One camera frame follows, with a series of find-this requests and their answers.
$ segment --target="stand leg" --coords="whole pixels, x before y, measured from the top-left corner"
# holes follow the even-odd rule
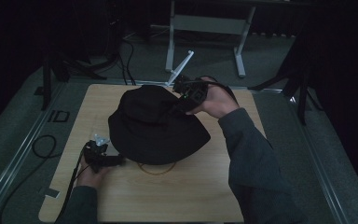
[[[170,18],[170,43],[168,45],[168,52],[167,52],[167,61],[165,63],[165,71],[171,72],[172,71],[172,65],[173,65],[173,53],[175,44],[173,42],[173,35],[174,35],[174,20],[175,20],[175,1],[171,1],[171,18]]]
[[[246,23],[243,26],[243,31],[242,31],[242,34],[241,34],[240,44],[236,48],[234,48],[235,62],[237,64],[238,76],[239,77],[245,77],[246,76],[245,68],[244,68],[244,65],[243,65],[243,60],[242,60],[242,55],[241,54],[242,54],[242,50],[243,50],[243,45],[245,44],[246,37],[249,34],[249,28],[251,27],[252,19],[253,19],[254,14],[255,14],[255,7],[252,7],[250,9],[248,18],[246,19]]]

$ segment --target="wooden table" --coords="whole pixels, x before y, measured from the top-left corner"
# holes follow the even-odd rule
[[[50,184],[60,192],[46,197],[39,218],[52,222],[60,213],[80,150],[95,133],[108,137],[108,117],[116,111],[121,95],[139,86],[90,85],[80,107],[61,160]],[[263,133],[252,94],[234,91],[255,126]],[[127,160],[114,168],[99,190],[98,218],[102,222],[241,222],[241,210],[228,186],[225,138],[215,118],[199,113],[198,118],[211,140],[190,157],[179,161],[165,175],[149,175],[136,162]],[[171,165],[147,166],[162,172]]]

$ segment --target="person's right hand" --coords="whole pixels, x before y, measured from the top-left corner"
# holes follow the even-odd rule
[[[210,77],[202,77],[205,81],[214,81]],[[214,84],[208,85],[208,94],[205,101],[191,111],[188,115],[204,111],[214,118],[221,119],[226,114],[240,108],[232,97],[221,87]]]

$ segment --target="dark curtain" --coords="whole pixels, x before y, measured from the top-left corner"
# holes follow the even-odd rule
[[[358,174],[358,1],[313,10],[278,76],[301,71],[303,61],[309,61],[309,84]],[[301,76],[294,72],[290,79]]]

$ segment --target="metal stand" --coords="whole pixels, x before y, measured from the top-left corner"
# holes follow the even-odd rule
[[[242,50],[245,44],[252,18],[255,14],[255,7],[251,7],[246,20],[222,19],[213,17],[199,17],[175,14],[175,1],[171,1],[171,19],[170,19],[170,43],[167,52],[167,61],[165,70],[172,71],[174,54],[174,31],[188,30],[196,32],[211,32],[219,34],[240,35],[240,44],[234,48],[235,62],[238,68],[238,76],[245,77],[245,68],[242,60]]]

